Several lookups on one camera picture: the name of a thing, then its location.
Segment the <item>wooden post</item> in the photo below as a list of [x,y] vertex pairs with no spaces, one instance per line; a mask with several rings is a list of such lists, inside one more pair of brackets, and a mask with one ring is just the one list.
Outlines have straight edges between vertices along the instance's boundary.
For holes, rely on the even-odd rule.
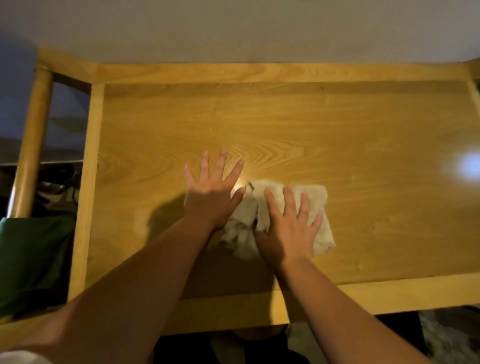
[[32,213],[52,85],[52,72],[37,68],[28,103],[17,173],[8,205],[9,218],[27,218]]

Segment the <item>table top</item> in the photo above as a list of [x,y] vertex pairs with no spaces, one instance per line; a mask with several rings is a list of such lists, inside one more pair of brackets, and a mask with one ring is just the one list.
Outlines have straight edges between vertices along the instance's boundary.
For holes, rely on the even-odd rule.
[[[238,186],[317,183],[337,248],[315,257],[339,285],[476,273],[480,120],[467,83],[104,86],[86,267],[90,285],[182,215],[183,165],[240,158]],[[183,298],[278,290],[262,262],[214,236]]]

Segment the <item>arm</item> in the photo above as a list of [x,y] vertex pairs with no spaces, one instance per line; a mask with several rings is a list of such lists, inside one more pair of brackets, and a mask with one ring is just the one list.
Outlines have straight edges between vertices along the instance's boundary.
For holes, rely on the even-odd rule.
[[284,189],[285,212],[265,191],[271,219],[268,234],[257,233],[258,247],[305,311],[328,361],[350,363],[430,363],[375,317],[345,295],[312,263],[313,240],[322,217],[307,226],[309,201],[301,196],[297,215],[291,189]]
[[213,230],[225,225],[244,190],[230,191],[239,162],[222,181],[222,151],[209,176],[208,153],[198,181],[185,166],[185,216],[92,287],[54,313],[16,349],[55,364],[145,361],[180,298],[195,259]]

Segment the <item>green fabric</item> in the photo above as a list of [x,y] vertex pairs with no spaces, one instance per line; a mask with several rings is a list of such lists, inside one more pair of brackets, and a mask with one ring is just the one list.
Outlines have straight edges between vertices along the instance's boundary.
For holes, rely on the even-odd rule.
[[74,230],[70,216],[0,221],[0,317],[26,309],[31,293],[55,284]]

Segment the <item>hand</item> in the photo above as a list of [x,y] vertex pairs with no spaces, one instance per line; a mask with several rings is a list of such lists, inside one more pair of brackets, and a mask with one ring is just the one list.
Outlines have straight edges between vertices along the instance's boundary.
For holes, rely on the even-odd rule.
[[270,215],[268,234],[255,232],[258,249],[273,269],[282,273],[291,263],[311,260],[313,240],[322,225],[322,215],[317,215],[313,224],[307,226],[310,203],[307,194],[300,196],[300,210],[297,215],[295,198],[289,187],[284,187],[285,211],[282,215],[275,197],[268,188],[264,191]]
[[244,162],[240,160],[223,181],[226,159],[227,152],[222,150],[210,176],[208,170],[209,153],[205,151],[202,155],[198,181],[193,177],[188,165],[185,165],[184,168],[188,187],[184,202],[185,218],[205,224],[211,231],[224,227],[245,194],[245,188],[241,187],[230,198],[230,192],[237,183]]

